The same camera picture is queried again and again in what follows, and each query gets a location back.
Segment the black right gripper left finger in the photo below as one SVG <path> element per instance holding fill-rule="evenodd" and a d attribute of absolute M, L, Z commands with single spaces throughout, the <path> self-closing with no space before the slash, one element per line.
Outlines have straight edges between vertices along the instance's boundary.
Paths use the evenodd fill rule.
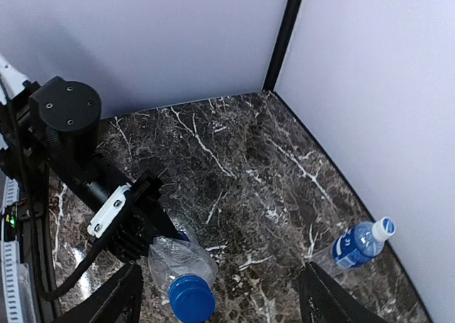
<path fill-rule="evenodd" d="M 55 322 L 138 322 L 143 291 L 141 266 L 127 263 L 84 302 Z"/>

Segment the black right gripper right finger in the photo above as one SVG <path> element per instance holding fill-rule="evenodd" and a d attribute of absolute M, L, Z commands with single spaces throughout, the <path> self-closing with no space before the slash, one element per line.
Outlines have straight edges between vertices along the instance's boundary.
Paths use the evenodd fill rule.
<path fill-rule="evenodd" d="M 386 323 L 313 262 L 301 271 L 299 304 L 302 322 Z"/>

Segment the left black frame post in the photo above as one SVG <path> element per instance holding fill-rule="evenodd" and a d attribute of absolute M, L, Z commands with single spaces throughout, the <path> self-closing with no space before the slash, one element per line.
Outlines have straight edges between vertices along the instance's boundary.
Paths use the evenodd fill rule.
<path fill-rule="evenodd" d="M 277 83 L 302 0 L 287 0 L 262 89 L 273 91 Z"/>

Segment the tall bottle blue cap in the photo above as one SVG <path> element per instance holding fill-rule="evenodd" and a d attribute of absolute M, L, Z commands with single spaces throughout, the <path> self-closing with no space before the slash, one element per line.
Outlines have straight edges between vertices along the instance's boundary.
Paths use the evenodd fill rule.
<path fill-rule="evenodd" d="M 211 287 L 218 266 L 199 245 L 196 232 L 182 216 L 171 218 L 179 239 L 158 236 L 149 246 L 148 264 L 155 286 L 167 296 L 181 322 L 205 322 L 216 308 Z"/>

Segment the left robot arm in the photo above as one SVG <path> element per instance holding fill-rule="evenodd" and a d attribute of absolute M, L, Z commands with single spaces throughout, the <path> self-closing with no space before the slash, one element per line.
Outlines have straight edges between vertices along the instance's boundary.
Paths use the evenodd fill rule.
<path fill-rule="evenodd" d="M 170 235 L 159 203 L 161 181 L 150 171 L 136 181 L 97 152 L 102 102 L 89 85 L 54 77 L 31 82 L 1 59 L 1 169 L 23 187 L 30 204 L 43 202 L 50 169 L 94 213 L 87 230 L 99 239 Z"/>

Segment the short bottle blue label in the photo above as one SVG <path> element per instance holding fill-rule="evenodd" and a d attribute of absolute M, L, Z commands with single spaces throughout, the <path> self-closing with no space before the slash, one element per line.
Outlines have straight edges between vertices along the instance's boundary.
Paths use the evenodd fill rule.
<path fill-rule="evenodd" d="M 348 229 L 323 250 L 314 253 L 311 261 L 331 277 L 359 268 L 376 258 L 385 242 L 396 231 L 396 224 L 390 217 L 379 221 L 365 221 Z"/>

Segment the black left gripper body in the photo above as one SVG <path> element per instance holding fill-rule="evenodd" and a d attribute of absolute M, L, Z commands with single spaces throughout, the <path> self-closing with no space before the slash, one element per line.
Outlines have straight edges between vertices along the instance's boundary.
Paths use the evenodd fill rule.
<path fill-rule="evenodd" d="M 163 231 L 165 213 L 159 202 L 164 183 L 151 170 L 146 170 L 133 184 L 133 215 L 142 230 Z"/>

